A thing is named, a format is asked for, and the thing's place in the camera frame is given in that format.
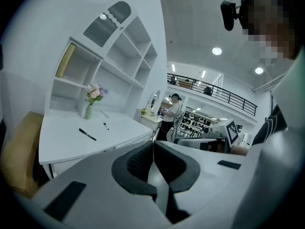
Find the white desk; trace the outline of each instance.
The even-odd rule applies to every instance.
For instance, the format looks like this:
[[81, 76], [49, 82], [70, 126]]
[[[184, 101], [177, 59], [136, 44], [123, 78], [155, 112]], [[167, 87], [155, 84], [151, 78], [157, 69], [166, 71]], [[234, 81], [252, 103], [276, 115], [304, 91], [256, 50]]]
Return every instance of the white desk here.
[[143, 114], [141, 115], [141, 124], [147, 126], [152, 130], [156, 130], [159, 127], [160, 122], [163, 119], [155, 115]]
[[[86, 120], [76, 113], [52, 111], [44, 116], [40, 141], [39, 163], [49, 178], [57, 176], [83, 158], [102, 151], [148, 140], [152, 130], [121, 113], [93, 112]], [[84, 130], [94, 141], [79, 131]]]

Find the black rectangle slot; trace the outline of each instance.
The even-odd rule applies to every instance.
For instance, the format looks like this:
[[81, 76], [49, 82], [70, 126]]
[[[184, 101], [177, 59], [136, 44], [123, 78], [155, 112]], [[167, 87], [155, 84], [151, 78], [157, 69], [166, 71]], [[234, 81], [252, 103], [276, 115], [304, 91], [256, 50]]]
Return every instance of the black rectangle slot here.
[[80, 196], [86, 184], [71, 182], [45, 209], [44, 212], [53, 218], [62, 221], [68, 211], [72, 208], [77, 198]]
[[233, 163], [233, 162], [229, 162], [229, 161], [225, 161], [225, 160], [221, 160], [217, 164], [219, 164], [221, 166], [226, 166], [226, 167], [229, 167], [232, 169], [236, 169], [236, 170], [238, 170], [239, 167], [241, 166], [241, 164], [237, 164], [237, 163]]

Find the black pen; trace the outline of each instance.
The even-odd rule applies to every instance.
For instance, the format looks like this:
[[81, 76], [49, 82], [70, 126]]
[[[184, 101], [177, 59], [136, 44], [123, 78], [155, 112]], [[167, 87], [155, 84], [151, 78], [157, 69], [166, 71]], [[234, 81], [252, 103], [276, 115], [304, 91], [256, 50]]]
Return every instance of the black pen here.
[[90, 136], [88, 133], [86, 133], [86, 132], [83, 131], [82, 129], [79, 128], [79, 131], [80, 131], [81, 133], [84, 133], [86, 136], [90, 137], [90, 138], [93, 139], [94, 141], [96, 141], [96, 139], [95, 139], [94, 137]]
[[106, 126], [106, 123], [104, 122], [104, 126], [107, 128], [107, 130], [109, 130], [109, 128]]

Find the black railing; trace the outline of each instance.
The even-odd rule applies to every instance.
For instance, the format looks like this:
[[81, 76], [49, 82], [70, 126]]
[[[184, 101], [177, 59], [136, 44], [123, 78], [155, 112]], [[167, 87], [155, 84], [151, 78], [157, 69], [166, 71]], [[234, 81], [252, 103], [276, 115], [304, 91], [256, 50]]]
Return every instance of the black railing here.
[[248, 100], [230, 91], [227, 91], [224, 88], [206, 82], [202, 82], [200, 80], [196, 80], [181, 75], [175, 75], [175, 74], [167, 74], [167, 83], [171, 85], [184, 87], [217, 98], [255, 116], [255, 112], [257, 108], [255, 104], [249, 102]]

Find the gray vent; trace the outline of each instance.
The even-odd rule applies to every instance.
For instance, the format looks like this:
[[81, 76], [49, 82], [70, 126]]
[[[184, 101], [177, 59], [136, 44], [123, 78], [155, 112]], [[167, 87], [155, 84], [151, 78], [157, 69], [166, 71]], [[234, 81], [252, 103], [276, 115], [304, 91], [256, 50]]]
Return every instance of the gray vent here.
[[108, 8], [108, 11], [120, 24], [122, 24], [132, 12], [130, 6], [123, 1], [117, 2], [116, 4], [112, 5], [110, 8]]
[[117, 28], [116, 24], [106, 14], [102, 13], [85, 30], [83, 35], [103, 47]]

